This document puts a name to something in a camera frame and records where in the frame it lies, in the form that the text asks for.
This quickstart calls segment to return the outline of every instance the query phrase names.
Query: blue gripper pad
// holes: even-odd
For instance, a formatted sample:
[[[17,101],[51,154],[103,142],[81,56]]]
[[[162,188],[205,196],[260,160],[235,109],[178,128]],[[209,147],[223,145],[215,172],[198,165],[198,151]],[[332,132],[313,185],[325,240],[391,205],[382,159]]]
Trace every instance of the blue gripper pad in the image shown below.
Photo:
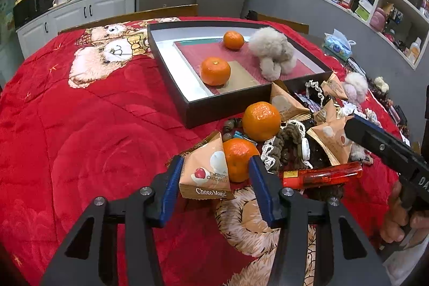
[[[258,155],[250,158],[249,176],[262,219],[270,228],[281,228],[287,219],[287,208],[280,201],[280,178],[267,172]]]
[[[156,175],[151,183],[154,200],[146,205],[145,216],[152,227],[163,228],[173,215],[183,161],[182,156],[175,155],[167,171]]]

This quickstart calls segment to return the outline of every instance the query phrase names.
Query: cabinet door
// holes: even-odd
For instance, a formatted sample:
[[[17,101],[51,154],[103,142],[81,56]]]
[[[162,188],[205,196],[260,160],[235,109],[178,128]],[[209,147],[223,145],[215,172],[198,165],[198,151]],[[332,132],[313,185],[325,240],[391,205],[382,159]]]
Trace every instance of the cabinet door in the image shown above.
[[[63,29],[90,22],[87,0],[70,3],[52,11],[49,16],[49,35],[55,37]]]
[[[135,0],[88,0],[90,21],[133,13]]]
[[[48,17],[43,16],[16,31],[24,58],[34,54],[48,41]]]

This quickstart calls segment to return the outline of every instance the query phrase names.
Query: table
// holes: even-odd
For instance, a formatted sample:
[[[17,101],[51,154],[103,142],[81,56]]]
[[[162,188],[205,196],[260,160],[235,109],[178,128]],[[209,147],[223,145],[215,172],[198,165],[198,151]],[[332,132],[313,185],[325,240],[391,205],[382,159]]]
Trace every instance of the table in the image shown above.
[[[344,80],[345,70],[335,58],[285,25],[266,24]],[[94,197],[127,197],[163,172],[172,156],[223,125],[220,120],[188,130],[181,124],[147,50],[146,25],[141,21],[61,34],[25,60],[1,95],[0,243],[31,285],[38,285],[59,243]],[[119,56],[117,46],[123,50]],[[94,66],[94,71],[85,69]],[[377,113],[385,130],[400,136],[370,95],[366,107]],[[372,167],[364,167],[361,179],[346,185],[343,202],[369,237],[377,234],[396,179],[375,158]],[[252,201],[251,192],[250,187],[241,188],[240,200]],[[263,242],[256,240],[258,232],[245,239],[238,236],[237,248],[245,255],[219,233],[222,222],[215,215],[222,208],[215,205],[179,197],[166,228],[155,230],[166,285],[218,286],[231,278],[230,286],[240,278],[253,285],[251,267],[257,263],[263,264],[260,273],[269,274],[265,248],[275,251],[276,233]],[[229,218],[234,220],[234,215],[232,210]],[[119,278],[126,285],[123,240],[120,228]]]

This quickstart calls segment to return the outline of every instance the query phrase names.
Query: open shallow box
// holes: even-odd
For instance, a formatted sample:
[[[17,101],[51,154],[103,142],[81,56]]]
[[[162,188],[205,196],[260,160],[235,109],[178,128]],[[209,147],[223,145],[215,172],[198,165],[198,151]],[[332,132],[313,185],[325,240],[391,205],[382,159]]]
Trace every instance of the open shallow box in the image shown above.
[[[147,36],[164,83],[187,128],[244,112],[248,105],[269,101],[271,83],[261,79],[258,59],[247,49],[224,48],[226,31],[241,33],[247,42],[258,23],[235,21],[177,21],[147,26]],[[301,92],[309,80],[322,83],[331,70],[305,48],[288,39],[298,58],[297,71],[280,78],[290,91]],[[221,56],[231,66],[234,89],[207,87],[199,78],[198,63],[208,56]]]

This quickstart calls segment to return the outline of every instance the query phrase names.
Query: screw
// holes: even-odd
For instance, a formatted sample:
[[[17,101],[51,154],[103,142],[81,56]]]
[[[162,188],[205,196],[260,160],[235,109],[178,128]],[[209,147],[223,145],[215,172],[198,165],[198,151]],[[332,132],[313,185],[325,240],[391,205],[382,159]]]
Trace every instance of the screw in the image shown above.
[[[282,189],[282,195],[284,196],[292,196],[295,193],[295,191],[292,188],[284,187]]]
[[[97,197],[94,199],[94,204],[95,204],[95,206],[101,206],[101,205],[103,205],[105,202],[106,202],[106,199],[104,199],[102,196],[97,196]]]
[[[143,187],[140,189],[140,194],[141,195],[150,195],[152,193],[152,188],[151,187]]]
[[[338,198],[332,197],[328,199],[328,204],[337,207],[340,205],[340,201],[338,200]]]

